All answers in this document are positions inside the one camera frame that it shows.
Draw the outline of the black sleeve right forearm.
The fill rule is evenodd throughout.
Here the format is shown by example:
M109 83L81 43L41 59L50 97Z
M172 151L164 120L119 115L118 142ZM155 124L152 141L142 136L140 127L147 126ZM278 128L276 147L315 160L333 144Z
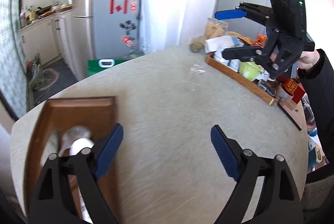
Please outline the black sleeve right forearm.
M317 135L328 160L314 176L330 176L333 175L333 68L324 50L317 51L318 63L310 71L298 68L298 77L308 95Z

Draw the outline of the right hand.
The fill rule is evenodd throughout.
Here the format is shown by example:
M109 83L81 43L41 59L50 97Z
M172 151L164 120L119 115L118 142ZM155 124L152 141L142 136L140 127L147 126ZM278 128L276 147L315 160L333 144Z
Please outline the right hand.
M320 54L317 50L313 52L302 52L297 65L298 68L305 71L310 71L320 60Z

